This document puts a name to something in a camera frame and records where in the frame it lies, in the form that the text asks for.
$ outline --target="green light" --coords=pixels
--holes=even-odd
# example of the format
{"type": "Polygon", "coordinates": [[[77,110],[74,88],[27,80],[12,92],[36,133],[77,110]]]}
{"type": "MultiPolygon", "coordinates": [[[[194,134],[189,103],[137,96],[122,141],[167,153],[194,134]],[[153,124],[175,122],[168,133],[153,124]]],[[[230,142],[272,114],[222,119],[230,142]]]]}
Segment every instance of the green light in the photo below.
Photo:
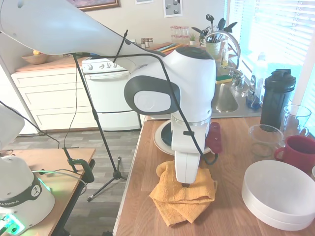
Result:
{"type": "Polygon", "coordinates": [[[12,214],[6,215],[3,220],[8,221],[5,227],[8,228],[6,232],[9,234],[18,235],[25,229],[25,226],[12,214]]]}
{"type": "Polygon", "coordinates": [[[50,187],[48,187],[44,181],[42,181],[40,178],[38,178],[38,180],[47,188],[47,190],[50,192],[50,187]]]}

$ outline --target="white plate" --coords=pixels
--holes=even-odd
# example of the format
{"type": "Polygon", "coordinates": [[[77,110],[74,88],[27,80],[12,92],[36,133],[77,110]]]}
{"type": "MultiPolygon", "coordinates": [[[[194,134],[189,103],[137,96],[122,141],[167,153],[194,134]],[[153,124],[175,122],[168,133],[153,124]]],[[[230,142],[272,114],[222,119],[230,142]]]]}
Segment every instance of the white plate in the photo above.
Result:
{"type": "Polygon", "coordinates": [[[246,205],[280,222],[301,224],[315,218],[315,182],[303,171],[280,161],[264,160],[245,171],[246,205]]]}
{"type": "Polygon", "coordinates": [[[265,224],[270,225],[270,226],[272,226],[276,229],[279,229],[279,230],[298,231],[298,230],[302,230],[302,229],[307,228],[313,222],[312,220],[309,222],[300,223],[300,224],[290,224],[290,223],[281,222],[279,220],[275,220],[275,219],[261,213],[253,205],[247,204],[245,201],[244,201],[244,203],[247,206],[247,208],[250,210],[250,212],[254,216],[256,216],[259,220],[261,220],[265,224]]]}
{"type": "MultiPolygon", "coordinates": [[[[163,151],[163,152],[165,152],[165,153],[167,153],[169,155],[174,156],[175,155],[175,151],[172,150],[172,148],[169,145],[167,145],[167,144],[165,144],[165,142],[163,142],[162,136],[161,136],[162,129],[170,122],[171,122],[171,120],[167,120],[162,125],[160,125],[159,128],[157,128],[156,132],[154,133],[153,140],[154,140],[154,143],[155,143],[155,145],[157,146],[158,149],[160,149],[161,151],[163,151]]],[[[203,153],[207,154],[209,152],[211,152],[211,149],[206,147],[203,153]]]]}

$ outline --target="oven door handle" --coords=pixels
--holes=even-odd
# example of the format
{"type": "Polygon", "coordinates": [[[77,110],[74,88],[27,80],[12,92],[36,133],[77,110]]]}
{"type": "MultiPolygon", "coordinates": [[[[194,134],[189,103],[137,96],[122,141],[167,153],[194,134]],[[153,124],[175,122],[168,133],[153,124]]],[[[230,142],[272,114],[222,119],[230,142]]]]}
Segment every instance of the oven door handle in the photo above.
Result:
{"type": "Polygon", "coordinates": [[[88,75],[88,80],[108,81],[115,79],[124,79],[124,77],[129,76],[129,74],[129,71],[124,71],[119,73],[109,73],[109,75],[88,75]]]}

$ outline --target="white stove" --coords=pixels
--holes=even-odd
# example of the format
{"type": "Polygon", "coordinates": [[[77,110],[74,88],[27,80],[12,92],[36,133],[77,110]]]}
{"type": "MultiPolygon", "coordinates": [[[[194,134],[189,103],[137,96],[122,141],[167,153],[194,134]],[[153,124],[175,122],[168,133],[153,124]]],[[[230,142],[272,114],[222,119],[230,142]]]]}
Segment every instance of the white stove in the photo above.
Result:
{"type": "Polygon", "coordinates": [[[109,59],[87,58],[82,61],[84,74],[107,73],[115,71],[126,71],[123,67],[113,63],[109,59]]]}
{"type": "Polygon", "coordinates": [[[130,73],[108,59],[93,58],[82,61],[82,71],[103,130],[139,129],[139,115],[124,97],[130,73]]]}

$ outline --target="utensil holder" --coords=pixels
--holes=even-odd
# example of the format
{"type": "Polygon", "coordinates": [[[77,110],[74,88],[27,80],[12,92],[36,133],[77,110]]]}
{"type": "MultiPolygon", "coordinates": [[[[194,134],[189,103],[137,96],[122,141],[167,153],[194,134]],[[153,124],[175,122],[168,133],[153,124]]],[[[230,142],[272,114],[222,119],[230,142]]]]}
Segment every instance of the utensil holder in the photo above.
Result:
{"type": "Polygon", "coordinates": [[[221,42],[206,43],[206,50],[213,57],[213,59],[219,58],[220,48],[221,48],[221,42]]]}

